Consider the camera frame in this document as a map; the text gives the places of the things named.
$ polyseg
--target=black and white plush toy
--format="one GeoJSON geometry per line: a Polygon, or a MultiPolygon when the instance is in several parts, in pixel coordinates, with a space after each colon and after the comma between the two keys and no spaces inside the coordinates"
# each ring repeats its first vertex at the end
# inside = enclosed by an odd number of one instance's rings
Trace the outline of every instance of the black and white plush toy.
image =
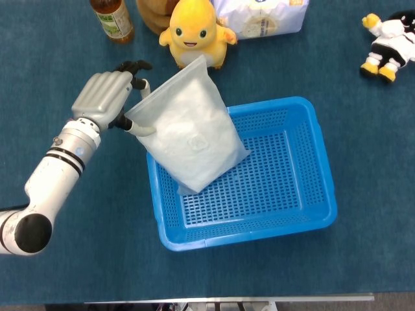
{"type": "Polygon", "coordinates": [[[371,13],[362,22],[377,38],[361,65],[361,73],[395,81],[398,69],[415,61],[415,10],[397,12],[386,21],[371,13]]]}

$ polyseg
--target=blue table surface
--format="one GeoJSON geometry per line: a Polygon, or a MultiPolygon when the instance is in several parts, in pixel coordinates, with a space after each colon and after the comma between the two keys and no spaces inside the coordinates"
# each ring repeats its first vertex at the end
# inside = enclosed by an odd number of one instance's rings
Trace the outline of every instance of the blue table surface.
{"type": "MultiPolygon", "coordinates": [[[[87,79],[124,60],[154,65],[153,89],[178,69],[127,1],[134,42],[107,40],[87,1],[0,1],[1,206],[71,117],[87,79]]],[[[240,41],[211,77],[229,106],[293,95],[315,106],[338,203],[327,229],[174,253],[154,219],[144,148],[106,132],[35,257],[0,256],[0,303],[415,290],[414,68],[392,86],[359,76],[373,40],[361,18],[409,3],[311,1],[297,34],[240,41]]],[[[127,106],[139,100],[132,94],[127,106]]]]}

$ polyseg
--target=yellow stuffed animal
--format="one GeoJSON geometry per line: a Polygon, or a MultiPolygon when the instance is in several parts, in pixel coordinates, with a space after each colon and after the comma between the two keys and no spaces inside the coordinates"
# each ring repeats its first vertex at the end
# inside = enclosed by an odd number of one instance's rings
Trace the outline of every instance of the yellow stuffed animal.
{"type": "Polygon", "coordinates": [[[209,0],[180,0],[159,43],[169,45],[179,68],[204,55],[208,67],[220,69],[228,43],[236,44],[237,37],[232,30],[216,23],[215,9],[209,0]]]}

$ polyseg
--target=plastic bag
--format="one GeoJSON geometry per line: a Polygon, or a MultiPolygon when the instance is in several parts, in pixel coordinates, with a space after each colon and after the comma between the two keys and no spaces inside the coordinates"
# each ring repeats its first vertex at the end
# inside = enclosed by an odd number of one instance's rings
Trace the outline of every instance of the plastic bag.
{"type": "Polygon", "coordinates": [[[309,0],[214,0],[221,24],[239,39],[300,31],[309,0]]]}
{"type": "Polygon", "coordinates": [[[178,182],[179,194],[199,193],[241,162],[245,150],[201,56],[126,116],[156,133],[138,137],[178,182]]]}

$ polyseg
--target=white robotic arm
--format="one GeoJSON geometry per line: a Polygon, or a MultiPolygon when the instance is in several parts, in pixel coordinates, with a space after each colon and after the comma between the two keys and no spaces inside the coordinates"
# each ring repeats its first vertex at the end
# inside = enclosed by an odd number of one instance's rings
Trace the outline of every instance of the white robotic arm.
{"type": "Polygon", "coordinates": [[[125,62],[116,71],[93,75],[72,106],[69,121],[26,182],[27,206],[0,210],[0,253],[33,255],[48,244],[54,219],[85,166],[98,148],[100,133],[111,127],[136,136],[154,128],[138,126],[124,116],[123,107],[133,88],[142,97],[150,93],[146,80],[134,75],[150,64],[125,62]]]}

